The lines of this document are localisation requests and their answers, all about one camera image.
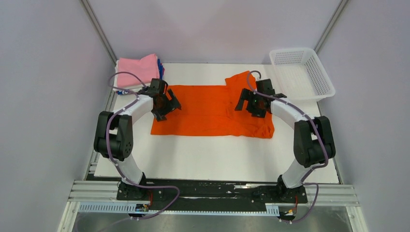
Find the orange t-shirt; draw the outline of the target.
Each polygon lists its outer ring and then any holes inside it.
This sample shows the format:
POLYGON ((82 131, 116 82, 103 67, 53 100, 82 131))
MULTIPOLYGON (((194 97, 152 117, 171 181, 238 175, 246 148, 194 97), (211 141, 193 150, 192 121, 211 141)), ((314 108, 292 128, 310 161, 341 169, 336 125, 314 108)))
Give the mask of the orange t-shirt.
POLYGON ((236 111, 243 89, 256 88, 248 71, 225 79, 224 85, 173 85, 181 109, 167 114, 166 120, 153 120, 152 135, 246 136, 270 139, 275 128, 272 115, 252 117, 245 109, 236 111))

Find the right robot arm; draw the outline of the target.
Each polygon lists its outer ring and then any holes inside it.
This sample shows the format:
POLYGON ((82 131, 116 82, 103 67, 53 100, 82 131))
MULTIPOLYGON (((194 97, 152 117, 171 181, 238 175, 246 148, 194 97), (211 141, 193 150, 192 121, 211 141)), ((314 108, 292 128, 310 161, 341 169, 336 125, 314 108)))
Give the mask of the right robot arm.
POLYGON ((256 82, 256 88, 241 90, 236 111, 243 105, 253 116, 264 118, 271 113, 293 129, 294 161, 278 177, 276 195, 288 202, 295 196, 307 177, 316 169, 324 168, 336 154, 330 120, 325 116, 310 116, 291 103, 282 93, 277 94, 268 79, 256 82))

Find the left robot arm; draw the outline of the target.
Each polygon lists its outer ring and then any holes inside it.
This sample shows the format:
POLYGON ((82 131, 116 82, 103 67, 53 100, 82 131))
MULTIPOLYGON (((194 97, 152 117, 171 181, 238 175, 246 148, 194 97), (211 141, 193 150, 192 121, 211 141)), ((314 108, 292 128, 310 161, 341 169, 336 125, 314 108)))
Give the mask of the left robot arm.
POLYGON ((132 156, 133 125, 151 112, 157 122, 166 120, 181 104, 167 82, 153 79, 136 93, 136 99, 115 112, 102 111, 97 120, 94 150, 109 159, 121 181, 118 200, 142 200, 148 194, 146 176, 132 156))

